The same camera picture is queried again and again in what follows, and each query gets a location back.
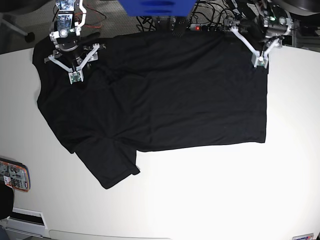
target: blue box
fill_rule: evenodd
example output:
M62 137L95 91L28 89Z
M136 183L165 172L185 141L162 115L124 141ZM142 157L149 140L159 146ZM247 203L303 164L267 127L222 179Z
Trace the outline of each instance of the blue box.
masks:
M186 17L196 0L119 0L129 16Z

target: black t-shirt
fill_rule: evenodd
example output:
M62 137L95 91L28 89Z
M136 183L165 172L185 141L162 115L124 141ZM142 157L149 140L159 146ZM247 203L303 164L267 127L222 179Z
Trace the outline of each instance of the black t-shirt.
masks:
M71 85L65 70L44 63L49 38L35 46L33 64L42 115L104 188L140 172L137 150L265 142L268 71L253 67L238 39L145 32L98 42L106 49L84 82Z

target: white tabletop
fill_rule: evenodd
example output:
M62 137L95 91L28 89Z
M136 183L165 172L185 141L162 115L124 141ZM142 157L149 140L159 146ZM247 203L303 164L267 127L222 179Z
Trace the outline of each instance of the white tabletop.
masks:
M137 154L141 173L105 190L37 108L32 49L0 55L0 156L25 164L14 206L49 230L172 240L290 240L320 231L320 53L270 56L266 143Z

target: floor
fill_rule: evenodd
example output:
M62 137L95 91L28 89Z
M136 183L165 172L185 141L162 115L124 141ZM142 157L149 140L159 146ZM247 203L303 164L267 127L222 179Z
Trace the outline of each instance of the floor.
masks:
M117 0L84 0L84 5L89 5L90 8L98 10L106 15L106 20L102 22L100 29L85 28L82 32L86 36L97 30L100 31L102 38L112 38L117 35L133 34L138 32L137 20L135 17L127 16L126 11L122 8ZM222 0L217 0L215 3L223 6ZM23 28L26 32L35 34L35 41L26 43L24 37L15 32L8 31L6 26L0 28L0 54L14 52L18 50L33 48L37 42L48 36L52 24L54 12L56 11L55 0L51 0L43 7L29 14L21 15L15 18L15 24ZM208 13L211 16L211 9L201 8L199 12ZM219 16L219 11L216 11L215 19ZM88 9L86 23L95 23L101 19L101 16Z

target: sticker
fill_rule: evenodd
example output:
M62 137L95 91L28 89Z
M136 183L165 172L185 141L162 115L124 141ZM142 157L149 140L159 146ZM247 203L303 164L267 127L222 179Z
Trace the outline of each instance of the sticker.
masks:
M3 176L3 178L4 178L4 184L7 185L8 187L12 188L11 178L8 176Z

